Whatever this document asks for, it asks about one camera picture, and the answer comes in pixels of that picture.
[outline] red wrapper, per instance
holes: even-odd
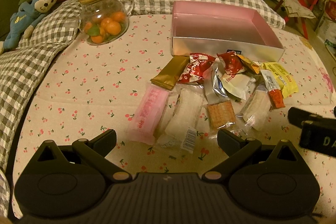
[[[190,54],[190,64],[185,68],[178,82],[190,83],[203,80],[203,73],[211,67],[215,59],[207,54]]]
[[[245,68],[235,51],[217,54],[227,75],[236,75],[245,71]]]

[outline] cracker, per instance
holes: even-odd
[[[221,128],[227,123],[235,123],[236,115],[230,100],[219,104],[208,105],[212,128]]]

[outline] red chair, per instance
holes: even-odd
[[[314,5],[317,3],[318,0],[299,0],[300,4],[306,8],[308,8],[309,10],[313,10]],[[277,4],[277,6],[274,8],[274,11],[276,12],[277,9],[280,8],[281,4],[283,3],[283,0],[280,0],[279,3]],[[295,23],[298,23],[297,17],[294,18]],[[289,17],[286,16],[285,17],[285,22],[287,23],[289,21]],[[302,29],[303,29],[303,33],[304,33],[304,37],[306,39],[308,39],[308,33],[307,33],[307,28],[306,28],[306,22],[305,22],[305,18],[301,17],[301,22],[302,22]]]

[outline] bed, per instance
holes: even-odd
[[[283,19],[263,0],[200,1],[241,5],[258,10],[286,48],[280,63],[295,78],[299,92],[285,99],[286,108],[270,112],[262,131],[249,131],[248,136],[256,137],[266,144],[289,139],[297,147],[300,130],[289,125],[286,117],[291,106],[333,117],[336,93],[318,55],[308,41],[283,31]],[[2,120],[5,116],[11,119],[5,126],[1,124],[4,134],[0,142],[3,147],[0,156],[2,169],[5,170],[9,150],[16,151],[12,172],[14,184],[44,140],[53,139],[57,144],[64,145],[82,137],[91,139],[109,128],[117,132],[117,146],[106,158],[132,174],[201,174],[227,158],[218,147],[216,138],[213,138],[215,133],[209,129],[208,114],[204,108],[199,114],[193,154],[169,155],[154,146],[131,142],[126,138],[128,123],[132,120],[149,79],[171,59],[173,2],[135,0],[128,31],[112,43],[90,46],[85,37],[77,35],[76,27],[69,24],[76,19],[80,8],[77,0],[68,0],[40,23],[40,28],[37,28],[30,40],[22,40],[17,51],[0,56],[0,67],[6,66],[7,69],[1,70],[1,98],[11,109],[9,113],[3,113],[3,110],[0,112]],[[45,27],[55,22],[63,38],[51,31],[55,27]],[[15,60],[15,69],[11,69],[10,60]],[[251,94],[253,88],[250,88],[248,94]],[[31,104],[27,106],[32,95]],[[177,93],[172,93],[168,98],[171,115],[177,96]],[[233,102],[236,113],[244,103]],[[18,130],[18,145],[11,147],[21,118],[24,120],[22,128]],[[329,215],[336,204],[333,198],[333,178],[336,175],[333,167],[336,159],[301,148],[298,150],[320,184],[320,199],[314,212]],[[2,187],[3,210],[6,210],[9,192],[5,180]],[[22,214],[15,197],[11,203],[15,216],[20,218]]]

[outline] yellow wrapper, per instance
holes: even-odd
[[[237,54],[237,56],[240,58],[240,60],[243,62],[243,64],[248,67],[251,71],[253,71],[256,74],[260,73],[260,68],[259,66],[254,63],[253,61],[251,61],[250,59],[248,59],[247,57]]]
[[[189,56],[174,56],[159,74],[151,79],[152,84],[172,90],[189,63]]]
[[[263,67],[273,73],[284,98],[299,92],[294,78],[278,62],[264,63]]]

